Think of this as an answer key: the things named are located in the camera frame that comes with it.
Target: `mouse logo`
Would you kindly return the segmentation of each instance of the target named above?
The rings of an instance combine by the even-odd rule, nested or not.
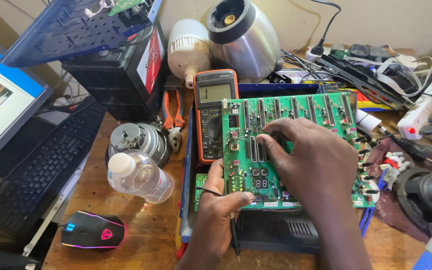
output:
[[[113,236],[113,233],[111,232],[111,230],[104,229],[103,234],[101,235],[101,240],[106,240],[106,239],[110,238],[111,236]]]

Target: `wooden desk surface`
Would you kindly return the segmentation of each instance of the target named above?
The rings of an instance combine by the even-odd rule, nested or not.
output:
[[[177,108],[173,95],[172,115]],[[186,89],[183,100],[184,119],[188,123],[193,92]],[[396,113],[381,113],[378,117],[385,120],[385,125],[396,125],[391,120],[397,117]],[[172,153],[170,162],[164,168],[175,180],[173,194],[164,203],[152,205],[139,197],[118,193],[108,184],[104,154],[111,132],[117,125],[118,122],[106,114],[63,220],[79,210],[117,215],[126,224],[127,235],[123,243],[105,253],[71,248],[61,244],[61,233],[58,231],[44,261],[43,270],[168,270],[176,265],[177,203],[181,197],[182,159],[185,156],[188,129],[182,132],[181,150]],[[425,246],[376,218],[371,220],[364,242],[375,270],[409,270]],[[239,262],[234,251],[228,249],[216,269],[233,270],[237,267],[239,270],[312,270],[316,265],[315,256],[305,254],[244,249],[240,258]]]

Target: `pliers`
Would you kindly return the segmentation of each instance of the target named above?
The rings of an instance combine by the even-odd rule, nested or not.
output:
[[[181,144],[181,131],[183,130],[186,122],[183,120],[183,112],[184,112],[184,104],[183,104],[183,95],[181,94],[181,83],[179,85],[171,85],[174,83],[171,80],[171,76],[166,80],[165,88],[163,90],[163,115],[165,121],[163,123],[163,127],[169,132],[169,141],[171,142],[171,148],[177,152],[180,148]],[[169,90],[176,91],[177,97],[177,112],[176,116],[173,118],[170,114],[170,95],[168,93]]]

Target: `black keyboard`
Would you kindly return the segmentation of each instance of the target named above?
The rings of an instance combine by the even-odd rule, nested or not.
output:
[[[91,150],[105,112],[85,98],[5,179],[0,229],[17,238],[33,229]]]

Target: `computer mouse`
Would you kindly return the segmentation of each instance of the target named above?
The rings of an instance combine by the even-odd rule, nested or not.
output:
[[[113,249],[124,238],[123,222],[112,215],[86,211],[72,214],[61,230],[61,243],[81,249]]]

